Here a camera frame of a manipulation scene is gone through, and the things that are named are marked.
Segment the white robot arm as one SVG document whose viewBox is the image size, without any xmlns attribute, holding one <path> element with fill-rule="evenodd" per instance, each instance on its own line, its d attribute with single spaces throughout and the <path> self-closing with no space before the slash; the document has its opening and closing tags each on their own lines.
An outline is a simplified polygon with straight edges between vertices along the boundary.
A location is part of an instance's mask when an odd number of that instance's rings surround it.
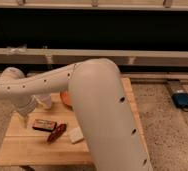
<svg viewBox="0 0 188 171">
<path fill-rule="evenodd" d="M 39 94 L 68 91 L 97 171 L 153 171 L 117 65 L 91 59 L 26 77 L 17 68 L 0 76 L 0 99 L 22 115 Z"/>
</svg>

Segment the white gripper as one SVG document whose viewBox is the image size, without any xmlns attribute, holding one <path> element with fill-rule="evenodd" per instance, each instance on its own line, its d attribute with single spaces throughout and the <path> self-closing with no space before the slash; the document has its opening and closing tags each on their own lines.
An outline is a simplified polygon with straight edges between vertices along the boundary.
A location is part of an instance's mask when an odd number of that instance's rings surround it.
<svg viewBox="0 0 188 171">
<path fill-rule="evenodd" d="M 29 121 L 28 115 L 34 111 L 37 104 L 38 104 L 37 100 L 34 97 L 32 97 L 31 100 L 26 105 L 22 107 L 18 107 L 16 109 L 16 111 L 21 115 L 20 122 L 24 128 L 28 127 L 28 121 Z"/>
</svg>

